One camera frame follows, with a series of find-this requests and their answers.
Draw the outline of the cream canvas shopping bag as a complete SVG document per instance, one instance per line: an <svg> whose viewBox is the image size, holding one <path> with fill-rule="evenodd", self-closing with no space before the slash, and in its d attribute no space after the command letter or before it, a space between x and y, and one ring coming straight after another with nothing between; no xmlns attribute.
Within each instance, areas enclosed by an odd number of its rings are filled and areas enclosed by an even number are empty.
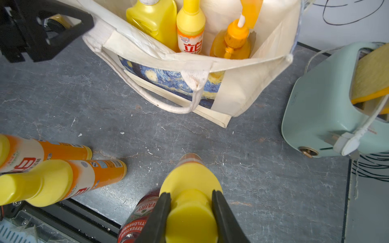
<svg viewBox="0 0 389 243"><path fill-rule="evenodd" d="M200 1L206 18L202 50L179 53L126 21L138 1L76 1L95 26L86 45L149 103L177 114L195 112L226 127L245 112L261 92L293 62L304 1L263 1L247 42L249 56L210 56L215 37L239 20L239 1Z"/></svg>

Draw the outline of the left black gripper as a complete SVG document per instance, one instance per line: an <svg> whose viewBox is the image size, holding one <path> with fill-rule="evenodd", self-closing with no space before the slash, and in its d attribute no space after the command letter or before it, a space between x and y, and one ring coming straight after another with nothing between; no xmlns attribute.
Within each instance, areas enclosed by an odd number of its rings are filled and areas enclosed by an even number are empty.
<svg viewBox="0 0 389 243"><path fill-rule="evenodd" d="M92 15L58 1L1 1L1 54L10 63L53 59L94 27Z"/></svg>

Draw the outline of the amber dish soap bottle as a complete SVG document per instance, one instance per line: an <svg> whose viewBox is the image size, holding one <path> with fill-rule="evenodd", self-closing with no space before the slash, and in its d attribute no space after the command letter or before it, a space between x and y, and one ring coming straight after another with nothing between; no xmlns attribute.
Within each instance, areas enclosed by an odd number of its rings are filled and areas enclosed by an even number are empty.
<svg viewBox="0 0 389 243"><path fill-rule="evenodd" d="M241 1L241 16L220 31L211 46L210 56L231 60L248 59L251 52L249 41L260 13L263 0Z"/></svg>

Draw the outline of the orange bottle yellow cap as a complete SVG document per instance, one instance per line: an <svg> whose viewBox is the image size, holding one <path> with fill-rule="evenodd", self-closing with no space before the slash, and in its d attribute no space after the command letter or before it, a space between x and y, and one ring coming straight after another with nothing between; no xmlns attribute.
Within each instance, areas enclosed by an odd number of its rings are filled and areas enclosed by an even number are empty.
<svg viewBox="0 0 389 243"><path fill-rule="evenodd" d="M216 176L195 153L184 155L164 180L160 193L170 193L167 243L216 243L218 230L212 192L222 191Z"/></svg>
<svg viewBox="0 0 389 243"><path fill-rule="evenodd" d="M205 24L206 17L200 8L200 1L183 1L183 7L176 18L178 47L181 52L201 53Z"/></svg>
<svg viewBox="0 0 389 243"><path fill-rule="evenodd" d="M127 166L121 160L48 160L28 172L1 176L1 205L25 200L35 207L121 181Z"/></svg>
<svg viewBox="0 0 389 243"><path fill-rule="evenodd" d="M46 160L90 160L84 145L1 135L1 173L26 172Z"/></svg>

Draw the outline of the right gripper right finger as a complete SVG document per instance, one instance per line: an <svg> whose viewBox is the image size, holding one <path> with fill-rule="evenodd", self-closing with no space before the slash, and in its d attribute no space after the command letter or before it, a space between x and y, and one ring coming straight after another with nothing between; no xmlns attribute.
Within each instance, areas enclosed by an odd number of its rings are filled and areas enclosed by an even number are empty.
<svg viewBox="0 0 389 243"><path fill-rule="evenodd" d="M212 192L212 211L217 224L218 243L250 243L221 191Z"/></svg>

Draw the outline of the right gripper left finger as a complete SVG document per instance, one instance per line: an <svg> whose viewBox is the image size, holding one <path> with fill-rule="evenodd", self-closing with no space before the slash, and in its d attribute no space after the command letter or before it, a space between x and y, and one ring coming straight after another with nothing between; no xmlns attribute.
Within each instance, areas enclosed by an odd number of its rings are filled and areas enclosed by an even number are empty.
<svg viewBox="0 0 389 243"><path fill-rule="evenodd" d="M136 243L165 243L167 218L171 211L171 194L163 192Z"/></svg>

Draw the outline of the yellow pump soap bottle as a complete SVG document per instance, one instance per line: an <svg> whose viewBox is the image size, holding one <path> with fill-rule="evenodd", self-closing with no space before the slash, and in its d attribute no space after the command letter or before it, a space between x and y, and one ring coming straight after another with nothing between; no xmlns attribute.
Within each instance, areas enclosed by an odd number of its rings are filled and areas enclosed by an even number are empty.
<svg viewBox="0 0 389 243"><path fill-rule="evenodd" d="M126 10L127 22L179 52L177 40L177 6L174 0L137 1Z"/></svg>

